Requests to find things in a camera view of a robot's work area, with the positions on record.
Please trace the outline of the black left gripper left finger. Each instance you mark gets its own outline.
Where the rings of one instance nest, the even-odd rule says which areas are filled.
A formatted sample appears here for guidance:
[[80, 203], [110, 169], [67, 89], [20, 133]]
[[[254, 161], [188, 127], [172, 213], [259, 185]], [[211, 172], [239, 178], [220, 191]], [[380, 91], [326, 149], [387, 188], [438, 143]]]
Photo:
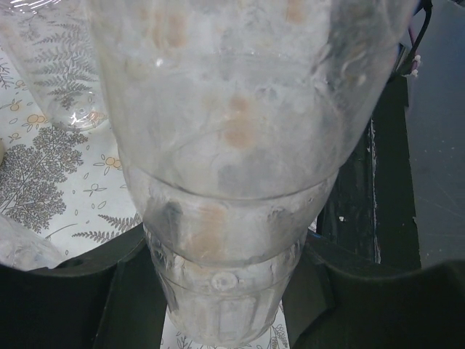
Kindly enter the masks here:
[[54, 269], [1, 267], [2, 348], [159, 348], [165, 312], [141, 225]]

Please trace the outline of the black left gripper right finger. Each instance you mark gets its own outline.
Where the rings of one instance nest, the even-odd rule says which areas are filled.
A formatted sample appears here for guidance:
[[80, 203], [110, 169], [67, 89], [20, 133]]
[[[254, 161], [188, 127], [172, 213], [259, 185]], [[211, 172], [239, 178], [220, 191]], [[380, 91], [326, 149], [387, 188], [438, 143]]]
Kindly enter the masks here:
[[401, 273], [310, 233], [283, 312], [291, 348], [463, 348], [464, 261]]

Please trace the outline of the clear plastic bottle large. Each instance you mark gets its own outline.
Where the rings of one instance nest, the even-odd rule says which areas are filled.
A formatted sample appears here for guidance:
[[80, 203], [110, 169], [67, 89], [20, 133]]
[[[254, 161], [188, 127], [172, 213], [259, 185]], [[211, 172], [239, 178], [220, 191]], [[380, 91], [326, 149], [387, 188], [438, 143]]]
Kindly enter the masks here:
[[416, 1], [88, 1], [124, 179], [171, 322], [236, 348], [275, 319]]

